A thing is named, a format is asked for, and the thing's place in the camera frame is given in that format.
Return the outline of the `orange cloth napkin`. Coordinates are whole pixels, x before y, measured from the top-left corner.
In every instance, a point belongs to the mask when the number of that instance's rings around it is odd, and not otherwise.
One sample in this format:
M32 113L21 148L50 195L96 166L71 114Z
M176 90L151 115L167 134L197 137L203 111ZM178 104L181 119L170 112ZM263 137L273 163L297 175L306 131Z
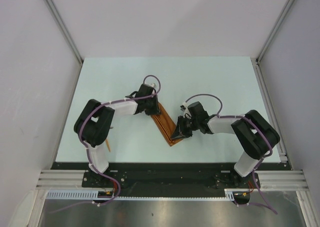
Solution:
M158 107L160 110L160 114L152 115L151 118L153 119L167 144L172 147L182 141L182 139L171 138L174 130L176 129L176 124L160 102L158 103Z

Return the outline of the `orange wooden spoon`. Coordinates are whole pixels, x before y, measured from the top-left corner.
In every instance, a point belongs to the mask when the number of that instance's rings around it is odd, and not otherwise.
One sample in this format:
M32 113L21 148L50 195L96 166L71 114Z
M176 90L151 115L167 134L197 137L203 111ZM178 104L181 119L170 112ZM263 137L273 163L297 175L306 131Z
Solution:
M109 144L108 139L105 140L105 143L106 143L106 146L107 146L108 151L111 152L110 144Z

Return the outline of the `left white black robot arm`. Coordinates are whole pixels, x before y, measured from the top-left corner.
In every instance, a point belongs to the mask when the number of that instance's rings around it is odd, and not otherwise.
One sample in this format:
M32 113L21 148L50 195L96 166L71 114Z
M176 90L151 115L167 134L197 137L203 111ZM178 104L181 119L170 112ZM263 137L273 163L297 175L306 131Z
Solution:
M89 169L94 172L93 181L100 187L110 183L111 175L106 171L109 162L103 145L112 127L113 119L125 115L136 115L144 112L148 116L159 115L156 85L141 84L139 90L127 95L124 99L102 104L90 99L77 118L73 131L84 144Z

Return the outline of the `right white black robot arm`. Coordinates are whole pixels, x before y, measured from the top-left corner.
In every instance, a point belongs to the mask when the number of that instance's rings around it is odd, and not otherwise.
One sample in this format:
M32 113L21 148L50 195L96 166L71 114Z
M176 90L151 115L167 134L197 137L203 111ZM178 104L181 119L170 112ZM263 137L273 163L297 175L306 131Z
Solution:
M171 139L179 140L193 136L194 131L202 134L235 135L243 148L243 153L234 165L230 175L231 183L242 188L249 181L249 174L256 170L260 163L272 155L273 148L280 142L278 132L252 109L244 115L209 115L203 105L197 101L180 106L183 112L177 119Z

